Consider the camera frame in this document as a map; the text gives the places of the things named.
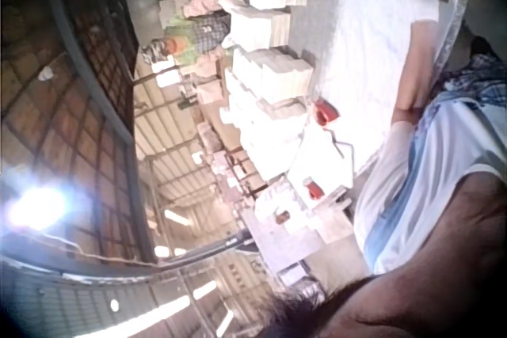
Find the bright light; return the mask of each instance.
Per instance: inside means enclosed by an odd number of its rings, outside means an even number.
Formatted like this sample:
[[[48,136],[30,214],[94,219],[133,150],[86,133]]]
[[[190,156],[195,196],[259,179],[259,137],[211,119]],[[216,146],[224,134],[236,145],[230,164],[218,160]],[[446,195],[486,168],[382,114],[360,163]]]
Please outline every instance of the bright light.
[[[131,320],[111,326],[110,328],[106,328],[104,330],[99,330],[98,332],[91,332],[90,334],[76,336],[75,338],[110,338],[112,336],[114,338],[127,338],[129,336],[134,336],[135,334],[150,328],[156,323],[173,316],[189,305],[189,296],[183,296],[167,304],[161,305],[148,313],[132,318]]]
[[[203,298],[206,294],[211,293],[214,289],[216,289],[216,281],[210,281],[207,284],[204,284],[202,287],[197,288],[193,292],[193,297],[196,300]]]
[[[174,249],[174,255],[175,256],[183,255],[186,252],[187,252],[186,249],[179,249],[178,247]]]
[[[10,221],[15,226],[43,230],[63,217],[67,202],[63,194],[52,188],[30,189],[12,206]]]
[[[220,324],[219,328],[216,329],[216,336],[221,337],[227,328],[229,327],[229,324],[231,323],[232,319],[234,318],[234,313],[232,313],[231,310],[227,311],[227,314],[225,318],[223,319],[222,323]]]
[[[182,217],[181,215],[178,215],[171,210],[164,211],[164,215],[166,216],[167,219],[170,219],[171,221],[175,221],[177,223],[180,223],[181,225],[184,225],[184,226],[190,225],[190,221],[187,218]]]
[[[164,69],[168,69],[173,66],[174,59],[173,56],[170,55],[167,57],[167,61],[160,61],[159,63],[154,63],[153,65],[151,65],[151,69],[153,70],[154,73],[158,73]],[[180,71],[179,70],[168,71],[164,74],[158,75],[156,79],[158,87],[163,88],[170,85],[174,85],[176,83],[181,82]]]
[[[204,154],[204,152],[202,150],[200,150],[199,152],[194,152],[192,154],[193,162],[195,162],[198,165],[202,164],[203,163],[203,154]]]
[[[155,247],[155,255],[157,257],[169,257],[169,247],[165,247],[164,245],[158,245]]]
[[[120,303],[118,302],[118,300],[111,300],[111,303],[109,304],[109,306],[111,307],[111,310],[113,312],[117,312],[118,310],[120,310]]]

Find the person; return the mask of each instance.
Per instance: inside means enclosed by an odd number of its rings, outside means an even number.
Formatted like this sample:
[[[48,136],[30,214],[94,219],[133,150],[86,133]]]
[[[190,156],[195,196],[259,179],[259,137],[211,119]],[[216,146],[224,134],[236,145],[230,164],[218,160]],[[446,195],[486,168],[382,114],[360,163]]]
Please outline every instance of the person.
[[[180,65],[214,63],[225,56],[222,42],[231,31],[231,15],[224,10],[184,19],[175,17],[164,37],[141,48],[143,60],[152,65],[172,55]]]
[[[322,303],[274,298],[259,337],[501,334],[507,66],[476,38],[468,65],[442,74],[436,85],[443,91],[426,107],[438,6],[410,4],[410,47],[391,129],[354,217],[372,275]]]

